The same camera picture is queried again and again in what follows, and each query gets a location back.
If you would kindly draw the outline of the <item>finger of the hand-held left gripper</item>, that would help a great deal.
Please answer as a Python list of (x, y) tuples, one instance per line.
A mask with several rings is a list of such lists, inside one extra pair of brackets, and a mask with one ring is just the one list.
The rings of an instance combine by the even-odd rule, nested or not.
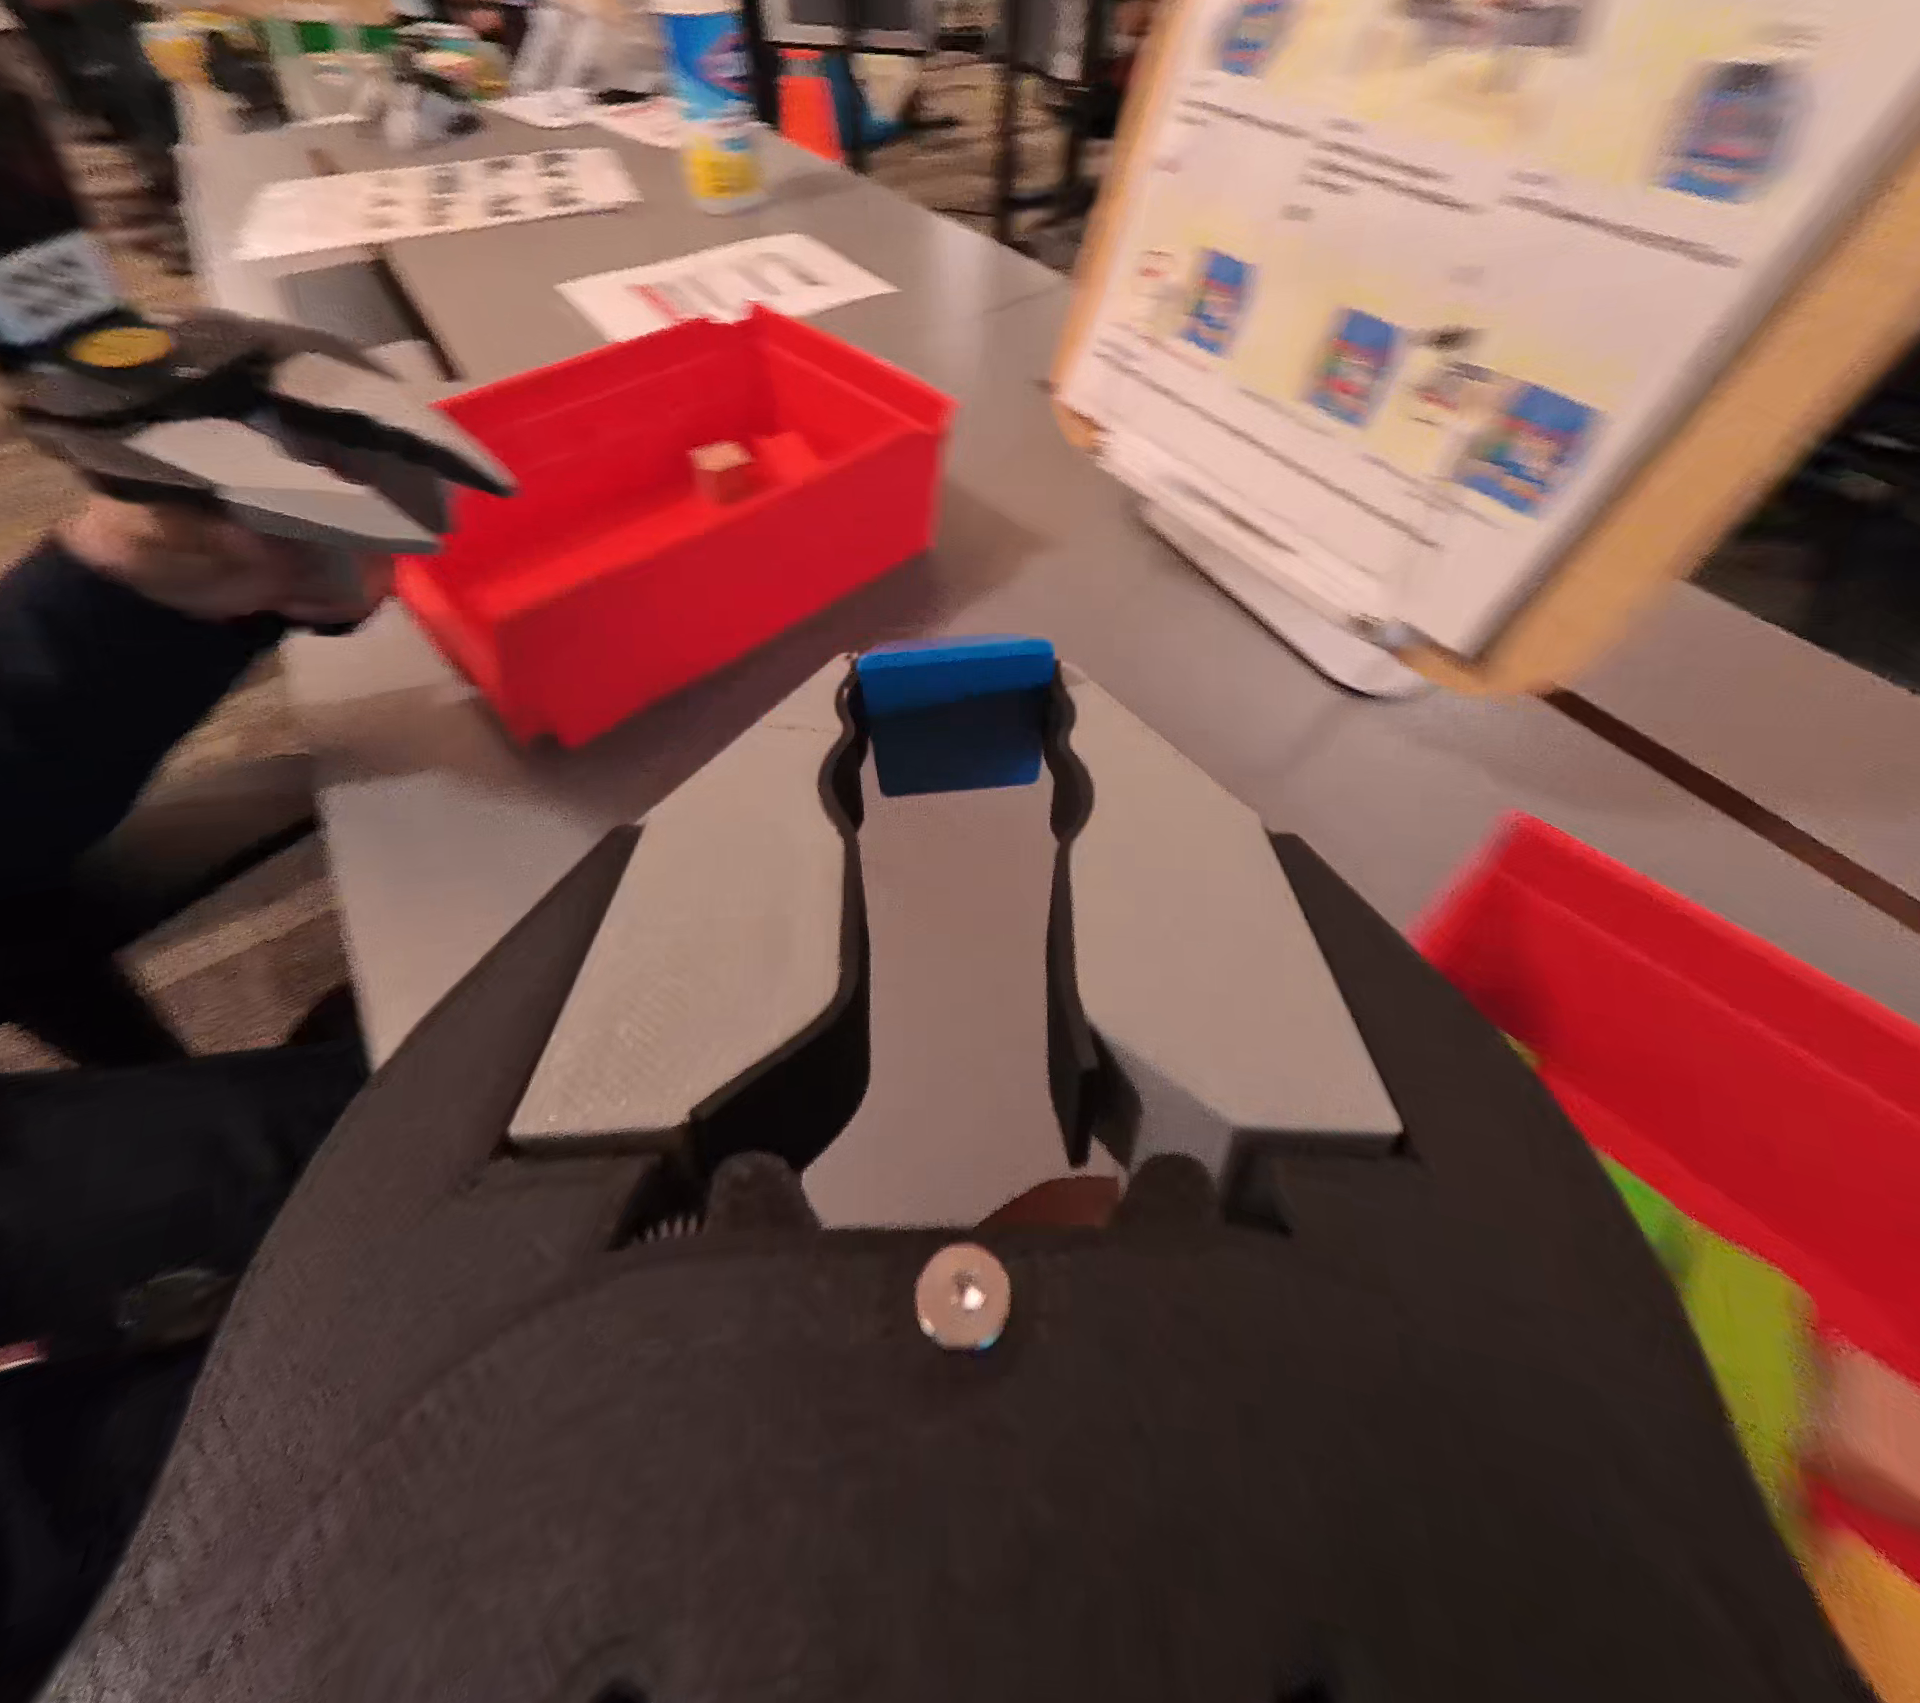
[(131, 433), (87, 433), (85, 472), (328, 551), (421, 554), (440, 545), (440, 531), (370, 480), (303, 459), (245, 419), (150, 419)]
[(347, 466), (349, 452), (382, 472), (408, 466), (466, 491), (515, 491), (517, 479), (484, 442), (466, 433), (433, 398), (435, 389), (394, 380), (380, 364), (289, 361), (270, 377), (289, 405), (301, 442), (322, 442)]

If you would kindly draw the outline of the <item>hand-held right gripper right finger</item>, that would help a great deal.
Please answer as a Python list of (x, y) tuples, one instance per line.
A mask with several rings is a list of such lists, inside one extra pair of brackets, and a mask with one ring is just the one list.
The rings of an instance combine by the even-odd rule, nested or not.
[(1044, 700), (1045, 1079), (1065, 1156), (1205, 1172), (1226, 1221), (1286, 1230), (1284, 1160), (1403, 1137), (1260, 816), (1075, 665)]

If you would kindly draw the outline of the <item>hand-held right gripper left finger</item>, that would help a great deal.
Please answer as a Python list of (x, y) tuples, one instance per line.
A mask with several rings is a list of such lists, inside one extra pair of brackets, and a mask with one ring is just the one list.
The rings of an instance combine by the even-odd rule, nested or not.
[(870, 1081), (854, 689), (830, 659), (649, 809), (510, 1116), (519, 1151), (803, 1170), (845, 1130)]

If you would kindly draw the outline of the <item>red plastic bin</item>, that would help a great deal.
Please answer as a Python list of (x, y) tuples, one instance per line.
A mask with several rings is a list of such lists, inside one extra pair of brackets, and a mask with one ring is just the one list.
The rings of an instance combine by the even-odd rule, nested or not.
[[(1525, 814), (1414, 942), (1584, 1137), (1661, 1154), (1704, 1221), (1805, 1288), (1823, 1353), (1916, 1383), (1912, 1021)], [(1816, 1465), (1814, 1492), (1819, 1527), (1916, 1579), (1916, 1514)]]
[[(519, 742), (580, 745), (933, 542), (956, 398), (768, 308), (440, 398), (517, 479), (465, 494), (396, 598)], [(714, 507), (686, 452), (749, 442)]]

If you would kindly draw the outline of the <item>blue block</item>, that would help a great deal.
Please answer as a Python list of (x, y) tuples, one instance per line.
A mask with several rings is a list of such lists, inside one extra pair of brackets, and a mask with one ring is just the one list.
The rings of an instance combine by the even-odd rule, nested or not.
[(1058, 654), (1030, 635), (896, 642), (854, 658), (851, 679), (886, 798), (1019, 788), (1038, 780)]

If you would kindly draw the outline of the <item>person's left hand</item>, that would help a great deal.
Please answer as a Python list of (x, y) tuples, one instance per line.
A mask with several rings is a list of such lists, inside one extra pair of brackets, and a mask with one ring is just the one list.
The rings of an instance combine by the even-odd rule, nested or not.
[(96, 573), (187, 617), (268, 615), (300, 631), (352, 630), (393, 593), (393, 559), (266, 535), (193, 505), (92, 494), (54, 538)]

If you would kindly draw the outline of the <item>picture printed paper sheet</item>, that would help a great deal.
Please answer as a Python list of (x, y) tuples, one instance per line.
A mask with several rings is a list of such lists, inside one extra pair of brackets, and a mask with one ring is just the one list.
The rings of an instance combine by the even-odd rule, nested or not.
[(551, 147), (303, 177), (263, 187), (233, 254), (271, 261), (624, 208), (640, 196), (617, 152)]

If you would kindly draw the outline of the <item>white paper sheet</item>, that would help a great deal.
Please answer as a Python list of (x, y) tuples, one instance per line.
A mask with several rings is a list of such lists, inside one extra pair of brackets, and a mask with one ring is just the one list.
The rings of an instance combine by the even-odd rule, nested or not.
[(828, 242), (780, 231), (573, 275), (563, 282), (559, 298), (603, 340), (631, 342), (682, 322), (731, 324), (754, 308), (817, 319), (895, 289), (886, 275), (875, 275)]

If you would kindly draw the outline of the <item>white clipboard stand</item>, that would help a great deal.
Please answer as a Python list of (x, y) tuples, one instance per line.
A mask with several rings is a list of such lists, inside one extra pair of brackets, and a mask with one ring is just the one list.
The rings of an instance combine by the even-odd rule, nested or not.
[(1339, 626), (1305, 598), (1277, 586), (1212, 531), (1196, 528), (1184, 512), (1167, 510), (1144, 494), (1137, 498), (1137, 508), (1151, 533), (1330, 684), (1382, 701), (1403, 701), (1432, 691), (1432, 682), (1377, 640)]

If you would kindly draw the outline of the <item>wipes canister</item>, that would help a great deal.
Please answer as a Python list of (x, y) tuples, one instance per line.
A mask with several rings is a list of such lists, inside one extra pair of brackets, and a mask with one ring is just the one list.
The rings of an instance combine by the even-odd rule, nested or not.
[(696, 206), (733, 212), (763, 199), (758, 115), (740, 0), (649, 0), (679, 110), (682, 184)]

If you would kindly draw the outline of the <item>orange cone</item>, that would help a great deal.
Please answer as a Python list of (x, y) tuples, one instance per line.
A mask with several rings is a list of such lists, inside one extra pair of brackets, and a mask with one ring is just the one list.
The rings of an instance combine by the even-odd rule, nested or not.
[(845, 163), (833, 59), (824, 52), (803, 45), (779, 52), (777, 127), (803, 152), (833, 164)]

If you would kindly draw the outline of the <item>green toy block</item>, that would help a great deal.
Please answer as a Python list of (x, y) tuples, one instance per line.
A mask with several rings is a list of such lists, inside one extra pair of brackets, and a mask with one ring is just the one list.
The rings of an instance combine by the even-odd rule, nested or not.
[(1588, 1140), (1686, 1311), (1765, 1516), (1797, 1567), (1811, 1571), (1819, 1553), (1814, 1449), (1826, 1362), (1805, 1288), (1704, 1221), (1661, 1154), (1619, 1154), (1595, 1130)]

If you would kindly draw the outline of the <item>instruction sheet clipboard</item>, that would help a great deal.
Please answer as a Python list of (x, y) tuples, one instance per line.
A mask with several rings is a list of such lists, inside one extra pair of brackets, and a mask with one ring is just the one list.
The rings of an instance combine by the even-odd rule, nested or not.
[(1428, 682), (1568, 682), (1907, 347), (1916, 96), (1916, 0), (1177, 0), (1061, 428)]

